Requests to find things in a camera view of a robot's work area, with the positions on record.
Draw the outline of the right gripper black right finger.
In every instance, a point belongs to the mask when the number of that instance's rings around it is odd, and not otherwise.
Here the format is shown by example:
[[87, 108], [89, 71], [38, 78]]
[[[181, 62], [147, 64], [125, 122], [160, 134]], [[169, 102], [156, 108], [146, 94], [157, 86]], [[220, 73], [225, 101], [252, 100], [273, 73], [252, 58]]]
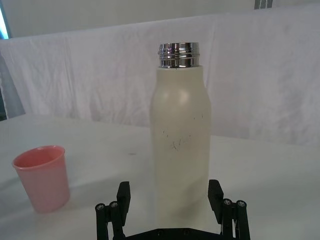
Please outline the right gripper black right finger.
[[243, 200], [233, 202], [224, 197], [224, 192], [218, 180], [211, 179], [208, 183], [208, 200], [220, 225], [219, 240], [249, 240], [250, 229], [247, 213], [247, 203]]

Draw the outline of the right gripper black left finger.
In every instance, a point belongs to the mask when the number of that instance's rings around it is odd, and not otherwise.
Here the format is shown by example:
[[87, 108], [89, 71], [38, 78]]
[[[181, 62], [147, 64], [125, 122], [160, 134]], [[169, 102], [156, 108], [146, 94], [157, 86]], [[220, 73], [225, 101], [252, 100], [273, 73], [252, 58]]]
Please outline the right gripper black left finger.
[[126, 223], [131, 200], [130, 183], [123, 181], [119, 184], [116, 201], [109, 205], [99, 203], [95, 206], [96, 236], [98, 240], [108, 240], [108, 223], [112, 224], [113, 240], [124, 240], [123, 227]]

